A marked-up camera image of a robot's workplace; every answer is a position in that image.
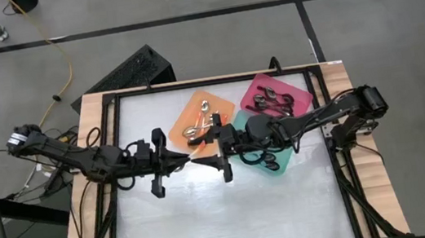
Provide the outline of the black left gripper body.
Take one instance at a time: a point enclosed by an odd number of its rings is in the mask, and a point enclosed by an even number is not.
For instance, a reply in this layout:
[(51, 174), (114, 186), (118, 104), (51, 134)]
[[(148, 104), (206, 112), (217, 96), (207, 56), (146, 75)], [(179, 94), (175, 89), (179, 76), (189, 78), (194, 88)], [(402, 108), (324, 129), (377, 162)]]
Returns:
[(150, 148), (150, 143), (144, 140), (135, 142), (136, 152), (133, 154), (134, 166), (132, 174), (134, 176), (154, 175), (151, 185), (151, 192), (157, 198), (164, 198), (165, 187), (162, 185), (162, 177), (166, 174), (166, 166), (162, 158), (162, 150), (166, 145), (166, 136), (160, 128), (153, 129), (151, 142), (155, 147)]

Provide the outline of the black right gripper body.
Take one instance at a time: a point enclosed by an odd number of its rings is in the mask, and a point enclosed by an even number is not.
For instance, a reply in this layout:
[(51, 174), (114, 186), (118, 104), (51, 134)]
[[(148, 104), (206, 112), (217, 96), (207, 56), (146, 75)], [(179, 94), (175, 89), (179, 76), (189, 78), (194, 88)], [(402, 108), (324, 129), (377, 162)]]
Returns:
[(223, 125), (218, 113), (213, 114), (211, 119), (213, 119), (212, 129), (216, 131), (215, 140), (219, 147), (219, 156), (223, 162), (224, 181), (230, 183), (232, 182), (233, 173), (228, 158), (231, 155), (237, 155), (236, 146), (246, 142), (244, 135), (246, 132), (244, 130), (236, 130), (230, 123)]

